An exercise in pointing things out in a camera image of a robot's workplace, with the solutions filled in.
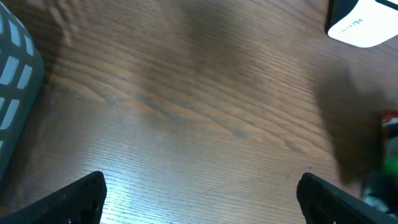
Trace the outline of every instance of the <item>black and white object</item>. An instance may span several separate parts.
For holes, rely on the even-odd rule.
[[[327,34],[353,46],[373,47],[398,34],[396,21],[398,0],[334,0]]]

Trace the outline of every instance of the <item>brown wood grain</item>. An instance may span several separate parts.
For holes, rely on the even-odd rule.
[[[301,175],[358,196],[398,94],[398,40],[328,38],[327,0],[4,3],[47,81],[0,212],[100,170],[103,223],[303,223]]]

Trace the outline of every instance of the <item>wooden surface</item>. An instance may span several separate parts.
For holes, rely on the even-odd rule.
[[[313,172],[358,196],[398,39],[328,38],[327,0],[8,0],[46,62],[0,193],[104,172],[103,223],[304,223]]]

